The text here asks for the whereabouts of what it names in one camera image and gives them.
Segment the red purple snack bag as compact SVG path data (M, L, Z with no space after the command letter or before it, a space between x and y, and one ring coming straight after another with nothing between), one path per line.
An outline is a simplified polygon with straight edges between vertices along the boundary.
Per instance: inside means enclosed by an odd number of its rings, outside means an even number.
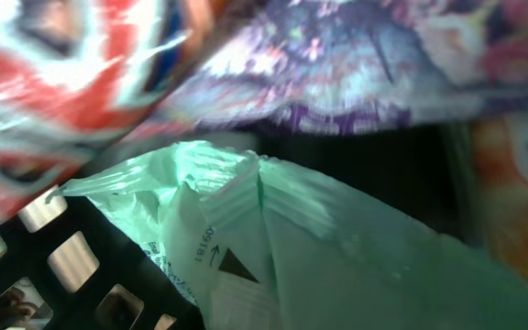
M528 0L234 1L131 139L323 136L528 110Z

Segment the small orange juice carton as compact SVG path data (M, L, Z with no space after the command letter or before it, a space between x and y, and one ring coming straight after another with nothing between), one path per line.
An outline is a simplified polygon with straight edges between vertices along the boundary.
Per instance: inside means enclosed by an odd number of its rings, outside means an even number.
M528 113L470 125L485 245L528 280Z

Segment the mint green snack packet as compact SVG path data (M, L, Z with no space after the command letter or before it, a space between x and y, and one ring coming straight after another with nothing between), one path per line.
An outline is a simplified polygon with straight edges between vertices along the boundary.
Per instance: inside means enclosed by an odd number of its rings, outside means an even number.
M212 329L528 329L528 284L315 170L181 142L66 182Z

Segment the red chocolate bar wrapper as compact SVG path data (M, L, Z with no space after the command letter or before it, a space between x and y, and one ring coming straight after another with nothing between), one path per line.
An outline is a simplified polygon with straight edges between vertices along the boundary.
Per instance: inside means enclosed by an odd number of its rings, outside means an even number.
M188 34L178 1L0 0L0 224L149 113Z

